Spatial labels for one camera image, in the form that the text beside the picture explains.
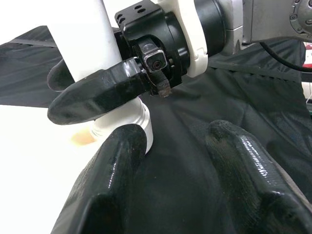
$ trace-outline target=black cylindrical joint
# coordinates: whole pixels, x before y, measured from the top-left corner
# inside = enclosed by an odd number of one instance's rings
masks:
[[[225,46],[225,23],[217,0],[194,0],[195,8],[204,30],[208,55],[221,52]]]
[[[172,12],[167,13],[165,19],[171,36],[175,41],[175,46],[179,53],[182,64],[182,74],[184,75],[187,73],[187,68],[190,66],[190,53],[187,47],[186,39],[184,37],[182,28],[176,19],[176,16]]]

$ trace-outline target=black fabric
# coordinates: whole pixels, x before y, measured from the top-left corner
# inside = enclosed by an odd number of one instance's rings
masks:
[[[12,41],[10,41],[10,43],[57,47],[49,29],[46,26],[39,26],[37,28],[34,28],[33,30],[13,39]]]
[[[285,59],[303,63],[301,43],[274,43]],[[256,136],[312,202],[312,123],[300,74],[257,48],[211,58],[214,68],[183,78],[167,98],[142,96],[154,143],[135,177],[127,233],[236,233],[204,142],[217,119]],[[56,97],[46,86],[61,59],[56,48],[9,43],[0,59],[0,104],[46,107]]]
[[[59,94],[48,88],[47,76],[61,58],[57,48],[0,46],[0,105],[48,107]]]

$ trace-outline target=white pvc pipe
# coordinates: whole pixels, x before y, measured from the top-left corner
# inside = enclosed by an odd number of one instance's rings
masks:
[[[119,63],[120,52],[103,1],[79,0],[67,6],[71,9],[56,13],[61,23],[51,23],[48,28],[74,80]],[[149,151],[153,143],[150,114],[138,97],[97,119],[91,134],[105,140],[115,128],[130,123],[144,129]]]

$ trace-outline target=white surface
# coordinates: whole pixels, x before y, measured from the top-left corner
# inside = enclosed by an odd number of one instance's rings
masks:
[[[166,12],[173,11],[180,23],[190,52],[189,77],[204,73],[208,66],[205,34],[197,15],[194,0],[153,0]]]
[[[79,1],[0,0],[0,44],[4,44],[37,26],[62,23],[58,14],[66,13],[70,18],[72,12],[65,10],[65,8],[71,6],[74,9]],[[139,0],[103,0],[103,2],[111,25],[117,27],[114,19],[115,13],[139,2]]]
[[[54,125],[44,108],[0,106],[0,113],[0,233],[48,234],[100,142],[75,146],[72,134],[90,123]]]

